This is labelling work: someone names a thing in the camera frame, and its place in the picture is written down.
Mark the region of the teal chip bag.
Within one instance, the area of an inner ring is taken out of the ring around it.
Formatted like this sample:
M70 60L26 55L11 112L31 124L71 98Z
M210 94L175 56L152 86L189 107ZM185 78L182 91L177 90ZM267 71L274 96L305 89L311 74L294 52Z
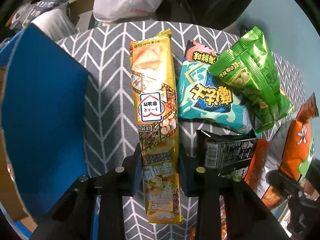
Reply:
M246 98L208 70L219 55L195 40L187 42L177 84L178 116L210 120L246 134L252 129Z

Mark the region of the blue cardboard box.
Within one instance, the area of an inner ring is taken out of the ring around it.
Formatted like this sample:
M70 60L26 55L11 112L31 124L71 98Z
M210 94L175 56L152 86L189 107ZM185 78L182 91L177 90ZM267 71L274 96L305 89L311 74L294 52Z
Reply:
M1 62L4 148L24 207L39 222L86 173L88 71L35 25L1 50Z

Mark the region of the orange green snack bag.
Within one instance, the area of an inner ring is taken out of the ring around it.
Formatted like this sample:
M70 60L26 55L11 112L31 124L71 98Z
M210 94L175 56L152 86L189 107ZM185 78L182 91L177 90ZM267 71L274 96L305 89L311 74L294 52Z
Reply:
M294 119L285 121L273 136L264 157L255 190L270 209L284 202L275 186L268 182L268 174L278 170L301 183L314 156L314 134L311 119L319 117L315 94L301 105Z

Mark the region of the black snack bag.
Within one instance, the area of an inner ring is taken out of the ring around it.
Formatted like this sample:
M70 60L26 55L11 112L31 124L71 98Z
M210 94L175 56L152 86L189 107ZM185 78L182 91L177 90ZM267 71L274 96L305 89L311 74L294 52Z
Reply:
M218 171L218 175L245 178L258 139L253 130L240 135L218 135L198 129L196 157L204 168Z

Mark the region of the green pea snack bag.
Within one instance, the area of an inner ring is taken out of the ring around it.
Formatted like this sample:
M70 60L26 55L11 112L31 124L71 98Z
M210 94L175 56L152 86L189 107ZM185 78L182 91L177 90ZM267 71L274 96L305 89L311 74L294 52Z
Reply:
M293 103L280 88L273 56L258 27L239 38L208 70L244 94L258 133L272 128L293 110Z

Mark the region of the black office chair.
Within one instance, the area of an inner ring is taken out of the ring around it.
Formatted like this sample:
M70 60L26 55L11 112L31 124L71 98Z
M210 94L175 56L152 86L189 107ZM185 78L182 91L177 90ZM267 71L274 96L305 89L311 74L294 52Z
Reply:
M252 0L163 0L161 21L183 22L222 30L233 24Z

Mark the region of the long yellow snack pack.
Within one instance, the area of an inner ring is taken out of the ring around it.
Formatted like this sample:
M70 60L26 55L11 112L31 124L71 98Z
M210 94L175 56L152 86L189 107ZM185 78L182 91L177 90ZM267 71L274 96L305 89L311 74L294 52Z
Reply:
M180 224L178 117L171 30L130 43L131 85L143 161L146 217Z

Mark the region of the red orange snack bag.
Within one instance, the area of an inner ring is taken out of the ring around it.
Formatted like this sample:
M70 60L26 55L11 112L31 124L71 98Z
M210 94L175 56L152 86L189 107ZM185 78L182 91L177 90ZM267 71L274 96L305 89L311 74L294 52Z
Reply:
M264 158L268 146L269 141L262 138L259 138L257 140L257 145L253 152L253 158L249 165L248 172L244 178L244 181L250 186L253 191L255 191L257 188L259 176L263 167Z

